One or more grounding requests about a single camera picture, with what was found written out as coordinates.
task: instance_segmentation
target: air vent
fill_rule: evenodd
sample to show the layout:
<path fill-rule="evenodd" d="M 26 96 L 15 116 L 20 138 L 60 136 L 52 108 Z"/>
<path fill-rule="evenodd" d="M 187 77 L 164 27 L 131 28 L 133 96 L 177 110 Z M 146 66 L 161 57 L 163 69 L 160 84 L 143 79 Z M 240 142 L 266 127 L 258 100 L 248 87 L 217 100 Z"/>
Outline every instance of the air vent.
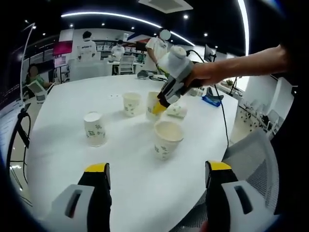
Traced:
<path fill-rule="evenodd" d="M 139 3 L 155 8 L 166 14 L 193 9 L 193 7 L 184 0 L 139 0 Z"/>

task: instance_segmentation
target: white round table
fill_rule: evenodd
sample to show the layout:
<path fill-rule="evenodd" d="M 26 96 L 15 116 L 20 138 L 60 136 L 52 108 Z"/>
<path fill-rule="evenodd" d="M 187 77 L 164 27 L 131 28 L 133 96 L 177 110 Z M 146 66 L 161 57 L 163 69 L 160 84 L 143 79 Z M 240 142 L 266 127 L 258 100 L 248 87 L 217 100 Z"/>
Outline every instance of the white round table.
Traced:
<path fill-rule="evenodd" d="M 205 161 L 222 160 L 226 150 L 223 114 L 199 97 L 183 96 L 188 108 L 180 122 L 184 140 L 171 159 L 158 160 L 153 124 L 145 114 L 125 117 L 122 94 L 137 92 L 146 104 L 148 92 L 159 91 L 162 85 L 122 75 L 52 89 L 33 126 L 27 154 L 35 216 L 46 216 L 57 195 L 77 184 L 86 167 L 101 162 L 111 168 L 112 232 L 167 232 L 192 209 L 205 191 Z M 224 96 L 230 135 L 237 100 Z M 101 147 L 86 143 L 83 117 L 90 111 L 103 114 L 108 140 Z"/>

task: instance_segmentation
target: person sitting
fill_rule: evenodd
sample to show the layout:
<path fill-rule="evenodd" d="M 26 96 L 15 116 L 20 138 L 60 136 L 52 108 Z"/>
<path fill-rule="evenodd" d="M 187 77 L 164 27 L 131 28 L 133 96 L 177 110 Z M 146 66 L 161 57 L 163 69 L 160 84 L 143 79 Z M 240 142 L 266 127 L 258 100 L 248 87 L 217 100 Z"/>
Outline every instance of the person sitting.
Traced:
<path fill-rule="evenodd" d="M 26 76 L 26 84 L 29 85 L 33 81 L 37 81 L 45 89 L 48 89 L 53 84 L 51 82 L 44 81 L 44 79 L 39 75 L 36 64 L 30 64 Z"/>
<path fill-rule="evenodd" d="M 120 61 L 125 53 L 125 48 L 122 46 L 123 41 L 118 40 L 117 45 L 112 47 L 112 56 L 115 60 Z"/>

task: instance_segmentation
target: ceiling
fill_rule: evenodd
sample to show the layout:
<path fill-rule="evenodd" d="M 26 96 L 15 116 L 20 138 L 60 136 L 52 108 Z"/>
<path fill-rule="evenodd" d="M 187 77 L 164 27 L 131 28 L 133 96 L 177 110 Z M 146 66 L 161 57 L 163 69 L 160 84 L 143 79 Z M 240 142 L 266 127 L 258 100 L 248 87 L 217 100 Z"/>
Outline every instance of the ceiling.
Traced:
<path fill-rule="evenodd" d="M 124 14 L 141 18 L 172 30 L 196 45 L 208 44 L 218 46 L 218 51 L 229 52 L 238 56 L 244 55 L 245 41 L 241 12 L 237 0 L 186 0 L 193 10 L 165 14 L 149 6 L 138 3 L 138 0 L 32 0 L 18 3 L 22 12 L 18 15 L 21 27 L 24 20 L 35 22 L 30 42 L 59 34 L 68 29 L 70 23 L 74 28 L 100 28 L 102 22 L 106 28 L 131 30 L 139 34 L 152 36 L 155 27 L 113 16 L 77 16 L 61 18 L 63 13 L 77 11 L 101 11 Z M 268 47 L 277 46 L 279 41 L 279 17 L 261 0 L 245 0 L 250 30 L 250 53 Z M 171 38 L 176 44 L 186 44 L 177 37 Z"/>

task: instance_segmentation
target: yellow tip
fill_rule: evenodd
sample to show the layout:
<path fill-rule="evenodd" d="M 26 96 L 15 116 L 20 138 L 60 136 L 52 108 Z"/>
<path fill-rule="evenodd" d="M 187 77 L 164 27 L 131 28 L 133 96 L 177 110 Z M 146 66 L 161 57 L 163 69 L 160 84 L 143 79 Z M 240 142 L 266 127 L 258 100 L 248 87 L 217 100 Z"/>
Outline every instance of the yellow tip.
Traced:
<path fill-rule="evenodd" d="M 159 102 L 154 106 L 153 113 L 159 114 L 166 110 L 166 107 L 162 106 Z"/>

